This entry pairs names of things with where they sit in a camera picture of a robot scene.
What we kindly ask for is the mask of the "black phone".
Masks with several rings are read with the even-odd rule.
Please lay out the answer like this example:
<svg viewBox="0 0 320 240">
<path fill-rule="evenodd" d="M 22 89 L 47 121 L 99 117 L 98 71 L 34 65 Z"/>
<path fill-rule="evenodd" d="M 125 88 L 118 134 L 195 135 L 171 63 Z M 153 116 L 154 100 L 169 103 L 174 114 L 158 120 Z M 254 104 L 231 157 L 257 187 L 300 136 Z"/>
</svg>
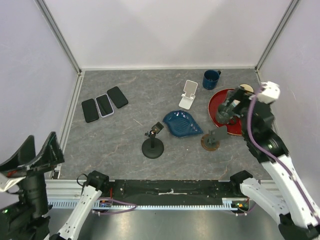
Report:
<svg viewBox="0 0 320 240">
<path fill-rule="evenodd" d="M 107 94 L 117 109 L 120 109 L 129 103 L 128 99 L 118 86 L 107 90 Z"/>
<path fill-rule="evenodd" d="M 86 123 L 91 123 L 99 119 L 97 106 L 93 98 L 83 101 L 81 106 Z"/>
</svg>

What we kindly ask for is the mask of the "purple case phone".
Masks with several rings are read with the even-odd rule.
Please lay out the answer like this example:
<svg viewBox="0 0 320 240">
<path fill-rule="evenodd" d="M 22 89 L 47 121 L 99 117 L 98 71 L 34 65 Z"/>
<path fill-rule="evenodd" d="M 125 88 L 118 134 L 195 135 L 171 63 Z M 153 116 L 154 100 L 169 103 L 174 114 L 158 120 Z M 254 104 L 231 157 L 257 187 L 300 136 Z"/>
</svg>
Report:
<svg viewBox="0 0 320 240">
<path fill-rule="evenodd" d="M 97 107 L 102 118 L 106 118 L 114 114 L 114 108 L 107 94 L 102 94 L 95 98 Z"/>
</svg>

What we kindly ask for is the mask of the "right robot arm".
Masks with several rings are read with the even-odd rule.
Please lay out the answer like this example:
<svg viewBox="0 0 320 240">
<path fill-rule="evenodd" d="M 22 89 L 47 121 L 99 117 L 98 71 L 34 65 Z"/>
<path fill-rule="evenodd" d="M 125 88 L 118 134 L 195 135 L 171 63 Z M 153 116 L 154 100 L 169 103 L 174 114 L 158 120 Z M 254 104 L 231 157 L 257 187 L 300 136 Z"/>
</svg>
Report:
<svg viewBox="0 0 320 240">
<path fill-rule="evenodd" d="M 229 191 L 235 197 L 245 195 L 260 206 L 276 222 L 285 240 L 318 240 L 320 208 L 302 183 L 286 145 L 272 129 L 275 117 L 271 104 L 279 95 L 277 85 L 264 84 L 256 93 L 238 86 L 227 93 L 220 107 L 224 117 L 240 117 L 249 152 L 271 176 L 282 198 L 245 170 L 231 176 Z"/>
</svg>

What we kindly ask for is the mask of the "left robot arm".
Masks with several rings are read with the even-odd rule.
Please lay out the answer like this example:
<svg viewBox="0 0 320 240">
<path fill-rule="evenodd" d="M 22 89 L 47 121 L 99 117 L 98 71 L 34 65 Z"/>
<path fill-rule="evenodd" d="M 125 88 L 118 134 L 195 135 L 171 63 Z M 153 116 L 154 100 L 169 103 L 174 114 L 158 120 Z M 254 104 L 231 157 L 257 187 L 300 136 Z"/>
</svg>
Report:
<svg viewBox="0 0 320 240">
<path fill-rule="evenodd" d="M 96 170 L 87 174 L 80 198 L 57 233 L 50 232 L 49 211 L 57 206 L 49 198 L 45 174 L 64 163 L 57 135 L 50 132 L 42 148 L 36 152 L 35 137 L 30 135 L 7 160 L 0 164 L 0 190 L 14 195 L 18 201 L 0 210 L 2 240 L 76 240 L 99 197 L 110 191 L 109 177 Z"/>
</svg>

